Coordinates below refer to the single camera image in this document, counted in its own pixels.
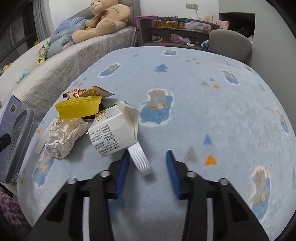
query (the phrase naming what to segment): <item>curtain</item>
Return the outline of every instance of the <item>curtain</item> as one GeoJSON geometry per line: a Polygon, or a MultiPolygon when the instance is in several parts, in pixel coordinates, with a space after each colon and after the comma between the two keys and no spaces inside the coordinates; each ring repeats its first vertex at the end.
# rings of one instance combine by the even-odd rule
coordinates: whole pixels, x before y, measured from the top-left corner
{"type": "Polygon", "coordinates": [[[48,23],[44,20],[46,15],[44,0],[33,0],[33,14],[38,39],[40,41],[47,39],[52,34],[48,23]]]}

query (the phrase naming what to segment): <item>beige teddy bear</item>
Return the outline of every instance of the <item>beige teddy bear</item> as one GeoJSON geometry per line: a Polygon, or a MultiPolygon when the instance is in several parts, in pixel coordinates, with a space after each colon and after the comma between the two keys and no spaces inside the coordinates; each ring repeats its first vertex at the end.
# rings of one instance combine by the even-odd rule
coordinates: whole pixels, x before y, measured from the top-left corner
{"type": "Polygon", "coordinates": [[[118,0],[91,0],[90,10],[95,16],[85,21],[85,25],[92,29],[74,32],[72,38],[75,43],[115,33],[126,26],[131,15],[129,7],[118,4],[118,0]]]}

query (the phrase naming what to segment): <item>gray bed frame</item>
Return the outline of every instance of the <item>gray bed frame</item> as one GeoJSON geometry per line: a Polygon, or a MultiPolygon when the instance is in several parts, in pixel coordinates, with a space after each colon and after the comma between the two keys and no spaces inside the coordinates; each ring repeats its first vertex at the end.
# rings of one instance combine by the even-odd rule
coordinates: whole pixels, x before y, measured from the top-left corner
{"type": "MultiPolygon", "coordinates": [[[[134,17],[141,16],[140,0],[119,0],[119,4],[126,5],[130,8],[131,15],[128,19],[127,26],[135,26],[134,17]]],[[[81,12],[75,14],[71,18],[74,17],[85,17],[87,19],[91,19],[94,17],[94,15],[91,13],[88,7],[85,10],[82,10],[81,12]]]]}

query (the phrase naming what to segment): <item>power outlet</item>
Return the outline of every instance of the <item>power outlet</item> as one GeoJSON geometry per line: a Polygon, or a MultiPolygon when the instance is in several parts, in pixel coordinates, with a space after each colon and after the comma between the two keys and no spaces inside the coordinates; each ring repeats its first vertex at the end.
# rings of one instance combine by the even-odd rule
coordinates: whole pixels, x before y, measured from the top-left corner
{"type": "Polygon", "coordinates": [[[198,10],[198,5],[192,4],[192,3],[186,3],[186,8],[198,10]]]}

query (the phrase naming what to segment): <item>wall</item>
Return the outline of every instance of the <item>wall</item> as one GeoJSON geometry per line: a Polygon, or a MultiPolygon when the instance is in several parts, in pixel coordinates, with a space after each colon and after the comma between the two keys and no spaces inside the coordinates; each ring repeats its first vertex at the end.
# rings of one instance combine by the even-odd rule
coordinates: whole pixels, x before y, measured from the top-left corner
{"type": "Polygon", "coordinates": [[[67,18],[89,7],[90,0],[49,0],[54,30],[67,18]]]}
{"type": "Polygon", "coordinates": [[[279,13],[265,0],[219,0],[219,13],[256,14],[248,64],[269,85],[296,131],[296,40],[279,13]]]}
{"type": "Polygon", "coordinates": [[[186,3],[198,4],[198,15],[204,18],[213,15],[218,20],[218,0],[140,0],[142,15],[197,17],[194,9],[187,9],[186,3]]]}

